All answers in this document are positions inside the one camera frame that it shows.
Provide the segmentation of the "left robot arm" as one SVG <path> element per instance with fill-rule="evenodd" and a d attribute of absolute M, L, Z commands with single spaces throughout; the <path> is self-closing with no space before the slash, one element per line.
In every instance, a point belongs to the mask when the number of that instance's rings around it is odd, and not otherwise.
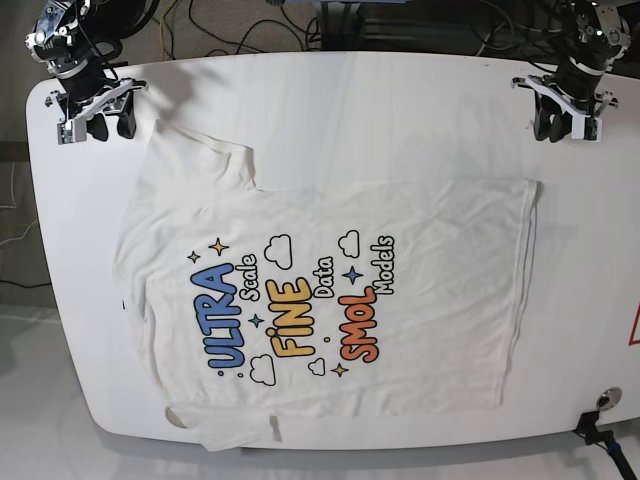
<path fill-rule="evenodd" d="M 565 137 L 599 142 L 602 115 L 619 107 L 611 91 L 597 90 L 632 42 L 628 22 L 615 6 L 596 1 L 570 1 L 558 11 L 560 31 L 550 34 L 558 58 L 556 70 L 542 76 L 514 77 L 513 88 L 534 93 L 536 140 L 556 143 Z"/>

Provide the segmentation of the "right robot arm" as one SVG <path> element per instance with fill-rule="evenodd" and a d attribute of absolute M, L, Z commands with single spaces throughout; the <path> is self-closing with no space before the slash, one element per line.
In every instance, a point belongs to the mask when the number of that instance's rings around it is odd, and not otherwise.
<path fill-rule="evenodd" d="M 89 136 L 107 141 L 108 117 L 117 119 L 120 137 L 135 136 L 134 93 L 147 82 L 119 76 L 113 61 L 121 55 L 123 41 L 140 32 L 158 6 L 145 0 L 46 3 L 25 45 L 60 83 L 45 100 L 58 111 L 59 144 L 84 142 Z"/>

